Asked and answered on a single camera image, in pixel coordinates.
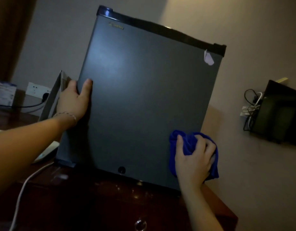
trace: forearm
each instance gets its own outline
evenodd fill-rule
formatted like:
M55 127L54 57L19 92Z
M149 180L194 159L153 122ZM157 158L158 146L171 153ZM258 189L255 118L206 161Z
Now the forearm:
M194 231L223 231L200 190L185 190L183 198Z
M0 132L0 193L29 166L72 120L57 116L28 126Z

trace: wall outlet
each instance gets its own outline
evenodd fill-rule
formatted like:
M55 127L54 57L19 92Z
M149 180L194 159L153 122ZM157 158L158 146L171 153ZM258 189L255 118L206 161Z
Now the wall outlet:
M27 89L26 89L26 95L38 97L42 99L44 93L50 93L51 89L45 86L41 86L38 84L34 84L32 82L28 83Z

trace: blue cloth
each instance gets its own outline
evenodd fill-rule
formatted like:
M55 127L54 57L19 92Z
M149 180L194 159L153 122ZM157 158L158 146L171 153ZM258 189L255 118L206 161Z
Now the blue cloth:
M183 131L178 131L178 130L173 131L169 137L169 142L170 142L169 169L174 176L177 176L176 175L176 168L175 168L175 155L176 155L176 142L177 142L178 135L181 135L183 138L183 153L184 153L184 155L192 155L193 154L193 152L195 150L196 143L197 143L197 138L195 137L195 135L201 135L203 138L209 139L210 141L212 141L215 144L215 142L209 136L204 135L203 133L200 133L200 132L193 132L189 135L186 135ZM218 147L216 147L213 154L215 155L215 160L209 170L210 174L206 178L205 181L210 180L210 179L219 178Z

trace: black television screen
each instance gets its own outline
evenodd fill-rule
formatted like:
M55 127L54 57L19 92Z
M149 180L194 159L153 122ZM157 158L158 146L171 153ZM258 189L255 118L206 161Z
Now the black television screen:
M269 80L251 132L296 145L296 90Z

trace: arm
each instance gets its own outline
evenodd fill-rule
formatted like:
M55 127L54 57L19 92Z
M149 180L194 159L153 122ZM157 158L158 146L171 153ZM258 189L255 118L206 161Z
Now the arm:
M222 231L222 227L211 211L200 190L213 163L215 144L202 136L196 136L196 149L192 155L183 154L183 139L178 136L176 144L176 171L182 196L186 202L194 231Z
M61 93L57 113L68 112L77 120L81 119L88 106L92 81L87 80L80 95L76 91L76 81L70 81L67 89ZM28 167L54 139L76 121L71 115L57 116L0 132L0 193L16 180L17 175Z

